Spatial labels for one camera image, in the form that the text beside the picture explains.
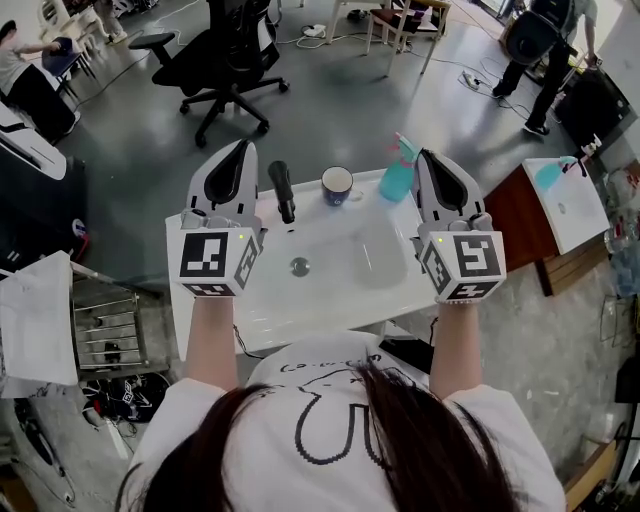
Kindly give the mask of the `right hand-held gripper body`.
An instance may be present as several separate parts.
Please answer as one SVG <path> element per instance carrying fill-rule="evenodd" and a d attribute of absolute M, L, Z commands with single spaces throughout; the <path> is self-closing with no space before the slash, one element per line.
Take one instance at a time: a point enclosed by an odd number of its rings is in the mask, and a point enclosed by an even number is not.
<path fill-rule="evenodd" d="M 502 233 L 487 213 L 454 221 L 444 231 L 429 231 L 423 223 L 411 241 L 438 303 L 478 303 L 506 279 Z"/>

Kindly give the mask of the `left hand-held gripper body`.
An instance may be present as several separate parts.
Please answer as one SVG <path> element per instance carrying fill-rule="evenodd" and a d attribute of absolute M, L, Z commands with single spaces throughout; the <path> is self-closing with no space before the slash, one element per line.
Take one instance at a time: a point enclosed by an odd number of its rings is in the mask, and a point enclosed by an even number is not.
<path fill-rule="evenodd" d="M 168 233 L 170 280 L 195 297 L 238 297 L 262 252 L 264 229 L 254 199 L 213 207 L 187 202 Z"/>

